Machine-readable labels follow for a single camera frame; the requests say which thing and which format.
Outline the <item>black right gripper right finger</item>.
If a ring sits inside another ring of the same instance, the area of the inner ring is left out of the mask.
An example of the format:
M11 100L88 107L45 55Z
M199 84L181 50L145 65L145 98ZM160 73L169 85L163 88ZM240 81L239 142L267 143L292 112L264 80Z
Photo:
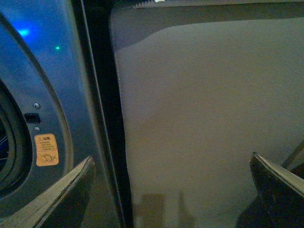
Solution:
M258 196L275 228L304 226L304 180L253 153L250 170Z

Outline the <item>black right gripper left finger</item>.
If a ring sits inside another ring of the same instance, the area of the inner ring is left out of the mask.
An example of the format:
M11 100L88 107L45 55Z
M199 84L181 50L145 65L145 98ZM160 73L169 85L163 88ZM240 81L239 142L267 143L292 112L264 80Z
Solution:
M28 205L1 222L2 228L81 227L95 178L90 156Z

